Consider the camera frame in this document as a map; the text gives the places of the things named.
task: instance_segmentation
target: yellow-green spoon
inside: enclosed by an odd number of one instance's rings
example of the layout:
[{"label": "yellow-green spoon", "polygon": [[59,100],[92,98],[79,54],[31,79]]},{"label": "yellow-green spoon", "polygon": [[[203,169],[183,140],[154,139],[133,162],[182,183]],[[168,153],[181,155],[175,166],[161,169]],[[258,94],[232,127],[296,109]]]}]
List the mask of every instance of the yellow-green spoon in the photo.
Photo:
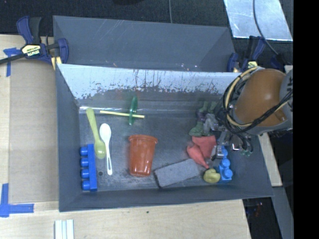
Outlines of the yellow-green spoon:
[{"label": "yellow-green spoon", "polygon": [[94,142],[95,155],[98,158],[104,158],[106,155],[105,143],[99,137],[99,132],[98,132],[98,128],[96,126],[96,120],[95,120],[95,115],[94,115],[93,109],[88,108],[86,110],[86,115],[88,117],[91,129],[93,131],[94,139],[95,139],[95,142]]}]

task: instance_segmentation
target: pink cloth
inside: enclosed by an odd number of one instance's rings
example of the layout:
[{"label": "pink cloth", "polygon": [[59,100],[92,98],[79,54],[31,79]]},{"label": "pink cloth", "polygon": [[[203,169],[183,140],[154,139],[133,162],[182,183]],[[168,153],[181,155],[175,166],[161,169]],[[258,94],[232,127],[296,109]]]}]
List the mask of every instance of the pink cloth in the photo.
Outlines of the pink cloth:
[{"label": "pink cloth", "polygon": [[197,164],[202,165],[206,169],[209,168],[198,145],[194,144],[193,146],[188,146],[187,153]]},{"label": "pink cloth", "polygon": [[201,137],[192,136],[192,141],[199,146],[204,158],[211,157],[211,152],[214,146],[216,146],[216,138],[214,135]]}]

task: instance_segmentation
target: blue block toy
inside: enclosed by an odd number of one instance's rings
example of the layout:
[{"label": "blue block toy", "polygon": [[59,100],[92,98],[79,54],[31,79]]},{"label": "blue block toy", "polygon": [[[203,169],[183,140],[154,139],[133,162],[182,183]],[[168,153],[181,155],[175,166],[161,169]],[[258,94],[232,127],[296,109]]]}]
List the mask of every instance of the blue block toy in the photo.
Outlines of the blue block toy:
[{"label": "blue block toy", "polygon": [[228,183],[232,180],[233,171],[230,169],[230,160],[227,158],[228,151],[222,146],[224,154],[223,159],[220,161],[217,171],[220,173],[220,180],[218,183]]},{"label": "blue block toy", "polygon": [[34,204],[9,204],[8,203],[9,184],[2,184],[0,217],[7,218],[10,214],[33,213]]},{"label": "blue block toy", "polygon": [[81,178],[82,181],[82,189],[97,191],[97,177],[96,177],[96,166],[95,166],[95,152],[94,145],[88,144],[87,146],[80,148],[81,155]]}]

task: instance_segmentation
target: orange plastic cup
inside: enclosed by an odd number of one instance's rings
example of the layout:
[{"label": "orange plastic cup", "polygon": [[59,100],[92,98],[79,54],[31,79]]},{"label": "orange plastic cup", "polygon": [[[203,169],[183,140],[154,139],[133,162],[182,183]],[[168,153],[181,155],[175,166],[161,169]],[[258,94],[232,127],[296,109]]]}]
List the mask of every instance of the orange plastic cup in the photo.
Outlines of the orange plastic cup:
[{"label": "orange plastic cup", "polygon": [[130,145],[130,174],[146,177],[151,174],[152,162],[157,138],[134,134],[129,137]]}]

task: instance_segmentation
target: gray sponge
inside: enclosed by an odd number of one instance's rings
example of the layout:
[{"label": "gray sponge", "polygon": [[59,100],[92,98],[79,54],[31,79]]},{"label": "gray sponge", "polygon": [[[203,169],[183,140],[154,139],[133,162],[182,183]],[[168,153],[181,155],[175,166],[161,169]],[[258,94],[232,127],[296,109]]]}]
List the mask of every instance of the gray sponge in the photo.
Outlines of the gray sponge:
[{"label": "gray sponge", "polygon": [[191,158],[154,171],[159,186],[165,187],[199,175],[195,161]]}]

